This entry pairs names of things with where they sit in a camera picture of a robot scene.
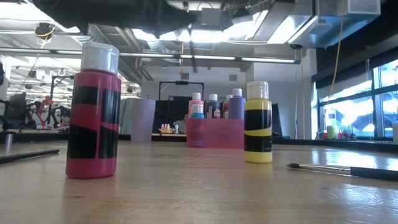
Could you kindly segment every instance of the pink paint bottle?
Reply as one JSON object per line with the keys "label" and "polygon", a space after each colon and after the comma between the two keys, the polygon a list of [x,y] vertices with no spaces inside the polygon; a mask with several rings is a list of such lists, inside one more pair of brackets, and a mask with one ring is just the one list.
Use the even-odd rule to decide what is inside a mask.
{"label": "pink paint bottle", "polygon": [[191,112],[192,105],[195,105],[195,104],[203,105],[203,101],[201,100],[201,94],[200,93],[193,93],[192,94],[192,100],[189,101],[189,106],[188,106],[188,115],[189,115],[189,117],[191,117],[191,115],[192,115],[192,112]]}
{"label": "pink paint bottle", "polygon": [[66,174],[95,179],[116,171],[121,80],[119,50],[112,45],[83,44],[81,72],[75,75]]}

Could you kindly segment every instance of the pink plastic container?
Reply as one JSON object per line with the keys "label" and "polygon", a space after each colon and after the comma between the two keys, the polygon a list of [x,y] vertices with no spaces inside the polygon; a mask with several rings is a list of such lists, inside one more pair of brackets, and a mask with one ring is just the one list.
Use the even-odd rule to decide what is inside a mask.
{"label": "pink plastic container", "polygon": [[188,147],[243,149],[244,120],[187,119]]}

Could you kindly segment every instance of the table surface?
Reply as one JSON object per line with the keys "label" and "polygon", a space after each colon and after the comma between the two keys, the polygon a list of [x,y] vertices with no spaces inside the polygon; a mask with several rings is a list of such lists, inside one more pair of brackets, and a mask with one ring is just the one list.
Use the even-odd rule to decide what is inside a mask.
{"label": "table surface", "polygon": [[1,223],[398,223],[398,183],[285,166],[398,170],[395,154],[276,145],[272,164],[250,164],[242,150],[121,141],[115,176],[73,180],[65,176],[66,148],[13,145],[13,154],[61,151],[0,165]]}

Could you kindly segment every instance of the black and yellow striped bottle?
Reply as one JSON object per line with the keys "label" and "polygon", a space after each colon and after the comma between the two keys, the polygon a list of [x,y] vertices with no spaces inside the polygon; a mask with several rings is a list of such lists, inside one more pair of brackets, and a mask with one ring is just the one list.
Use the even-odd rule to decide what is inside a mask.
{"label": "black and yellow striped bottle", "polygon": [[268,100],[268,83],[248,83],[248,100],[244,104],[244,160],[272,162],[272,103]]}

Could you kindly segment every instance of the green object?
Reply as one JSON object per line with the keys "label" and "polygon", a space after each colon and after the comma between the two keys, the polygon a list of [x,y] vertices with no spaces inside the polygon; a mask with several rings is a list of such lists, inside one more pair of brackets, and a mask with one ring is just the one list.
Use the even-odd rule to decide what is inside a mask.
{"label": "green object", "polygon": [[327,128],[328,131],[328,139],[337,139],[337,134],[338,134],[338,127],[337,126],[328,126]]}

